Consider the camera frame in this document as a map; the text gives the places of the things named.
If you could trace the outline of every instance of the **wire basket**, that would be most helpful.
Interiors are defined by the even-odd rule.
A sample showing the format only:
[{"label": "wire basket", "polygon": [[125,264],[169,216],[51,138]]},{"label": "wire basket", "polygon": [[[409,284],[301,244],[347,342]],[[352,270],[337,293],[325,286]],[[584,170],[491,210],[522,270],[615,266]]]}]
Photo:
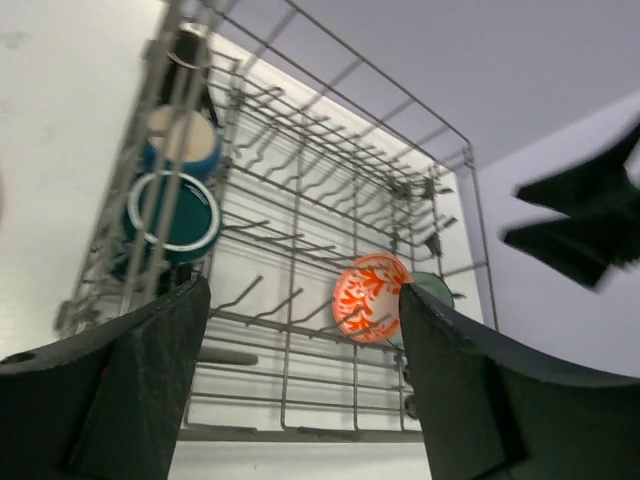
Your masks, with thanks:
[{"label": "wire basket", "polygon": [[[403,352],[390,343],[359,344],[340,332],[331,315],[333,286],[356,258],[390,251],[411,271],[437,273],[449,283],[456,308],[482,320],[476,270],[489,274],[488,262],[471,260],[456,180],[461,169],[475,178],[471,144],[295,2],[276,2],[282,16],[263,35],[242,22],[245,3],[198,1],[185,12],[182,2],[167,2],[145,52],[146,75],[83,268],[57,328],[62,336],[76,334],[157,294],[173,215],[167,205],[177,196],[171,180],[152,252],[145,253],[140,232],[125,242],[121,219],[142,171],[146,119],[157,103],[167,52],[175,32],[188,25],[208,39],[197,58],[206,58],[207,48],[213,52],[207,82],[224,149],[206,186],[221,205],[225,227],[195,266],[210,281],[212,308],[181,438],[421,441],[415,414],[407,412],[412,390]],[[350,56],[342,71],[324,80],[278,47],[278,39],[300,25]],[[256,48],[239,45],[239,33]],[[363,69],[384,83],[387,95],[397,94],[387,111],[377,114],[349,94],[358,87],[349,87],[349,79]],[[182,70],[172,105],[191,111],[204,77]],[[183,91],[182,98],[175,93]],[[408,111],[412,118],[420,112],[428,127],[402,129],[398,119]],[[443,153],[434,153],[436,145]],[[166,168],[165,155],[156,159],[156,173]],[[174,162],[171,178],[183,160]],[[155,193],[147,198],[149,212],[159,201]],[[115,279],[113,266],[123,250],[130,255],[126,275]],[[259,359],[257,365],[252,359]]]}]

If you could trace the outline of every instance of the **blue bowl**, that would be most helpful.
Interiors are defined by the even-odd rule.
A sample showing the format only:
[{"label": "blue bowl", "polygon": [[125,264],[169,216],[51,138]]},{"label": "blue bowl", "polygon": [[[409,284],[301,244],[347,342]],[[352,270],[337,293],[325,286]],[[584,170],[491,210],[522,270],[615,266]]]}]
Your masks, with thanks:
[{"label": "blue bowl", "polygon": [[[175,213],[164,245],[164,259],[171,266],[199,260],[213,247],[222,232],[220,207],[211,192],[196,178],[185,173],[179,175],[180,188]],[[159,227],[164,193],[168,188],[171,172],[160,172],[160,176],[158,201],[151,226],[144,236],[145,258],[148,258],[157,242],[155,234]],[[127,197],[122,226],[130,245],[133,244],[138,230],[142,228],[142,208],[153,177],[152,173],[148,173],[138,178]]]},{"label": "blue bowl", "polygon": [[[142,161],[147,170],[152,170],[155,160],[159,155],[164,138],[153,135],[154,131],[164,131],[169,127],[174,115],[174,108],[170,105],[156,109],[147,121],[149,138],[142,152]],[[222,135],[207,118],[199,112],[191,112],[191,128],[187,137],[186,153],[182,171],[187,175],[204,180],[213,174],[220,163],[222,153]],[[176,120],[170,137],[167,155],[162,169],[171,170],[173,162],[177,159],[182,142],[182,132],[186,128],[187,115],[181,115]]]}]

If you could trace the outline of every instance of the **white wall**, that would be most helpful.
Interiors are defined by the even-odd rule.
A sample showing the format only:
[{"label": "white wall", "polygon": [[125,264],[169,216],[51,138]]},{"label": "white wall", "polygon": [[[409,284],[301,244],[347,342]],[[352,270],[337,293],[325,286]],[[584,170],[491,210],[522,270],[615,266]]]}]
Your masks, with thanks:
[{"label": "white wall", "polygon": [[[623,132],[638,111],[640,92],[481,170],[479,180],[499,330],[560,358],[640,377],[639,271],[617,271],[593,293],[499,240],[501,231],[513,223],[552,215],[513,198],[517,184],[597,152]],[[637,161],[630,164],[632,173],[640,171]],[[465,207],[475,208],[469,179],[464,189]],[[470,230],[477,256],[477,224]],[[486,307],[486,285],[482,288]]]}]

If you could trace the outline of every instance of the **white cup rim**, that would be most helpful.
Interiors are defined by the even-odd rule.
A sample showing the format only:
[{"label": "white cup rim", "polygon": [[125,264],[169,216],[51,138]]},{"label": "white cup rim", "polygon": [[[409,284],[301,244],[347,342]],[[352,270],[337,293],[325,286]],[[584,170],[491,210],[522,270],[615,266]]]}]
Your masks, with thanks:
[{"label": "white cup rim", "polygon": [[[170,176],[172,174],[173,172],[169,172],[166,170],[160,172],[160,175],[164,177]],[[204,195],[209,205],[209,208],[211,209],[211,217],[212,217],[211,224],[209,225],[209,228],[207,229],[206,233],[199,240],[193,243],[190,243],[188,245],[174,245],[171,243],[165,243],[164,248],[165,250],[169,250],[172,252],[193,252],[194,250],[198,250],[208,245],[220,231],[221,220],[222,220],[221,214],[220,214],[220,206],[218,205],[218,202],[213,197],[209,189],[205,187],[205,185],[202,182],[195,179],[191,175],[187,175],[186,173],[180,172],[178,173],[178,175],[183,180],[194,185],[198,189],[198,191],[202,193],[202,195]],[[146,187],[146,185],[151,180],[153,180],[153,176],[154,176],[153,173],[147,173],[141,178],[139,178],[136,181],[136,183],[133,185],[133,188],[129,192],[129,195],[127,198],[127,213],[129,214],[131,223],[133,224],[133,227],[136,230],[140,230],[142,228],[142,217],[140,215],[140,209],[139,209],[140,196],[142,195],[142,191],[144,190],[144,187]],[[162,192],[160,192],[160,194],[158,195],[158,199],[162,198],[161,195],[162,195]],[[158,241],[157,237],[151,234],[150,232],[144,233],[144,239],[152,245],[155,245],[156,242]]]}]

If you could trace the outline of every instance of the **dishwasher rack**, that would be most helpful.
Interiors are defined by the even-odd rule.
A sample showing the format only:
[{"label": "dishwasher rack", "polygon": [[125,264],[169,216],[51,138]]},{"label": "dishwasher rack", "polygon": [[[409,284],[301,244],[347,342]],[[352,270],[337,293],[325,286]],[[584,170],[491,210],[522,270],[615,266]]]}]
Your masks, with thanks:
[{"label": "dishwasher rack", "polygon": [[[331,285],[363,253],[385,250],[412,271],[428,269],[445,279],[484,269],[493,296],[479,202],[484,261],[445,265],[455,255],[443,240],[446,232],[463,228],[458,237],[466,238],[460,214],[450,215],[443,207],[443,199],[456,194],[459,170],[469,171],[478,198],[471,143],[293,0],[279,0],[284,14],[262,37],[234,15],[243,0],[194,1],[188,15],[183,1],[166,3],[157,36],[144,52],[145,78],[73,296],[56,319],[61,336],[154,298],[165,268],[162,231],[150,262],[142,261],[138,233],[123,282],[109,270],[123,248],[120,219],[140,168],[148,136],[145,119],[160,89],[166,52],[173,33],[187,22],[209,38],[213,52],[208,81],[224,128],[224,150],[207,187],[221,205],[225,226],[216,247],[196,266],[212,287],[204,347],[218,357],[208,358],[203,348],[181,439],[421,441],[419,425],[406,416],[411,387],[403,378],[403,352],[391,344],[357,344],[342,334],[330,314]],[[296,19],[353,57],[332,80],[323,80],[275,45]],[[241,32],[257,47],[252,52],[239,48],[225,38],[233,37],[225,28]],[[204,58],[201,50],[198,58]],[[267,54],[286,72],[268,65]],[[401,92],[403,100],[376,115],[350,99],[340,84],[361,67]],[[300,75],[319,87],[297,82]],[[176,91],[186,81],[181,72]],[[186,98],[172,96],[172,104],[187,111],[193,110],[203,80],[189,81]],[[393,124],[410,108],[434,123],[413,140]],[[453,139],[449,151],[427,150],[447,136]],[[163,160],[157,159],[156,171]],[[181,161],[175,164],[174,176]],[[176,195],[169,187],[161,216],[172,215],[167,205]],[[158,201],[157,195],[149,201]],[[457,299],[467,295],[454,292]],[[240,358],[255,353],[260,363],[219,357],[234,349]]]}]

